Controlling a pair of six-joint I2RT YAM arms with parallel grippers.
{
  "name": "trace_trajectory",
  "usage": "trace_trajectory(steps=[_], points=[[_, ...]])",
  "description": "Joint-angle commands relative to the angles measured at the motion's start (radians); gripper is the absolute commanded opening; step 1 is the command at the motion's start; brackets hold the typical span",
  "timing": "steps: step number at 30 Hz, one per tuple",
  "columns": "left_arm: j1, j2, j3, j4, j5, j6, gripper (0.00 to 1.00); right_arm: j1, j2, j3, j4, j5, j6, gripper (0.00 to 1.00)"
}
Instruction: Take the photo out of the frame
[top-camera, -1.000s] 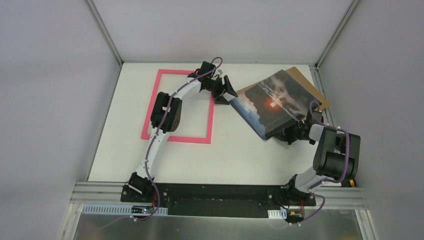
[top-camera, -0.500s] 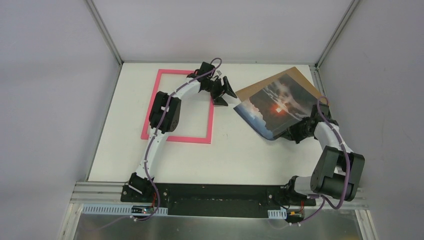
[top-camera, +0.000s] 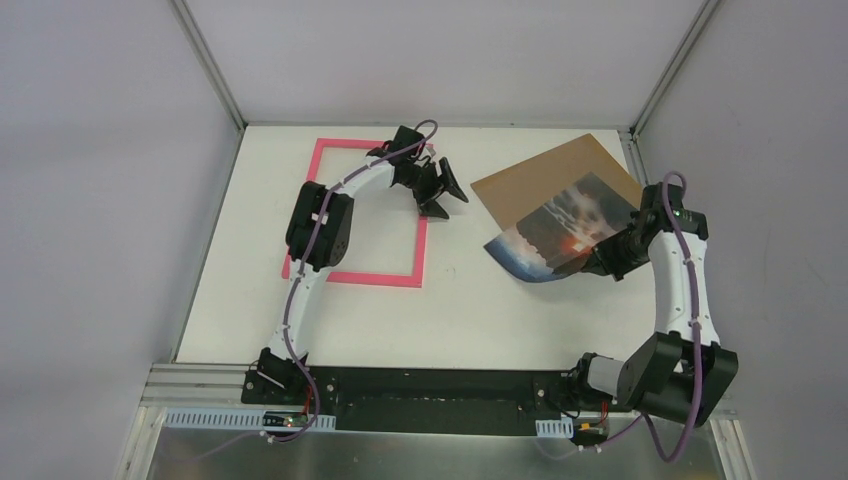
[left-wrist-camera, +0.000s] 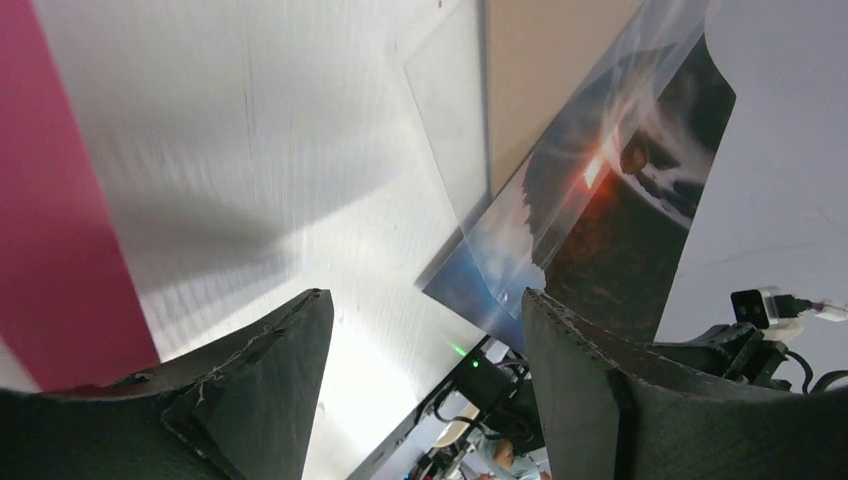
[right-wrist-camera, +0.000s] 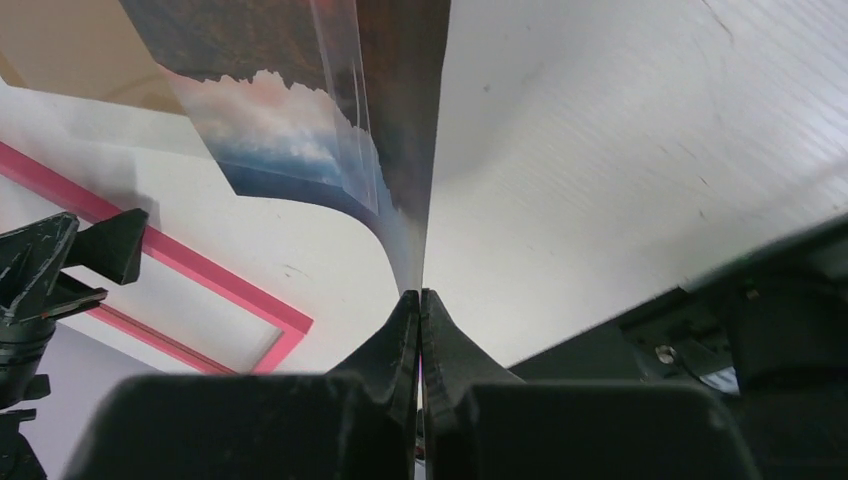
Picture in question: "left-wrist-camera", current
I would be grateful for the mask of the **pink wooden photo frame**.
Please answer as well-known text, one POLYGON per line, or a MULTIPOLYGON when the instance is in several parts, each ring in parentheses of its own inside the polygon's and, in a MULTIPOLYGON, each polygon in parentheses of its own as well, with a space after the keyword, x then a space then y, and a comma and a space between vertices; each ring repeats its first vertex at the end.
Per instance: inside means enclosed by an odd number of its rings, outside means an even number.
POLYGON ((5 1, 1 384, 105 385, 159 361, 34 5, 5 1))

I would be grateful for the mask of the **clear plastic glazing sheet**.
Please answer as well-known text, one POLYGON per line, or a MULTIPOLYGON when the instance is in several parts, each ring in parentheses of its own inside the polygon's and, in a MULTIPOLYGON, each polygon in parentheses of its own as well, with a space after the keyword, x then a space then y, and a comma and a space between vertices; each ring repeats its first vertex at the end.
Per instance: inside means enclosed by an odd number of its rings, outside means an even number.
MULTIPOLYGON (((460 231, 457 244, 426 270, 423 289, 501 192, 493 194, 490 189, 486 2, 439 2, 421 29, 402 45, 404 72, 460 231)), ((569 99, 630 53, 677 45, 703 33, 709 8, 705 1, 639 2, 641 7, 569 99)))

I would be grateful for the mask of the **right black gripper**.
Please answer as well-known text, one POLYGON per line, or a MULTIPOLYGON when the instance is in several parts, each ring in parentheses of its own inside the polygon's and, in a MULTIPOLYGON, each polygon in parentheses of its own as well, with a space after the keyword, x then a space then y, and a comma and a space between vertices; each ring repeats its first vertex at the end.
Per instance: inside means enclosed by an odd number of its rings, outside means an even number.
POLYGON ((703 373, 781 391, 789 391, 791 383, 773 375, 787 351, 750 323, 715 325, 692 340, 652 344, 653 353, 703 373))

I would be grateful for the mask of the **sunset landscape photo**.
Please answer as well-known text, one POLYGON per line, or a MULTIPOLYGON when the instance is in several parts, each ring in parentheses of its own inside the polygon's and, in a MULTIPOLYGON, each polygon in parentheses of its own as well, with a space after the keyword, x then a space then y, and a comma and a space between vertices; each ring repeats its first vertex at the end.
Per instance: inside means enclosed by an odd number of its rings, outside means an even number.
POLYGON ((704 37, 624 56, 568 100, 425 294, 516 350, 526 289, 651 340, 735 101, 704 37))

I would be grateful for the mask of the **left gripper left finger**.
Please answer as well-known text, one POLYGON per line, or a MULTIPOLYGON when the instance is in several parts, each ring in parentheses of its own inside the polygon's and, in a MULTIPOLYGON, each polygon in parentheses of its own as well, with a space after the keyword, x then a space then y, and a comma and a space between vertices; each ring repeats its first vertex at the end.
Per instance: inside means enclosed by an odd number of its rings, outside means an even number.
POLYGON ((108 386, 1 393, 5 479, 297 479, 333 330, 329 291, 108 386))

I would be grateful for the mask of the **brown fibreboard backing board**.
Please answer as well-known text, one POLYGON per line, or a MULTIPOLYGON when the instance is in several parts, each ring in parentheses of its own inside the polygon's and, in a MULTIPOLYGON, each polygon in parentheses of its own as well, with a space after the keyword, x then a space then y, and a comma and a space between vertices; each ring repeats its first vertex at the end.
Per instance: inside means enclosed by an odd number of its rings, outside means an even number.
POLYGON ((624 0, 484 6, 490 189, 498 194, 641 7, 624 0))

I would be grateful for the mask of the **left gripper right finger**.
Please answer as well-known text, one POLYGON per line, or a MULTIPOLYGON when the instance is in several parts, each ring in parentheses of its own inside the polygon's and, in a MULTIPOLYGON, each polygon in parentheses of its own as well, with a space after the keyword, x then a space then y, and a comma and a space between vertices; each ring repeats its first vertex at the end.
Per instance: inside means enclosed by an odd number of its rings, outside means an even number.
POLYGON ((737 383, 653 353, 540 290, 522 301, 557 479, 843 479, 847 390, 737 383))

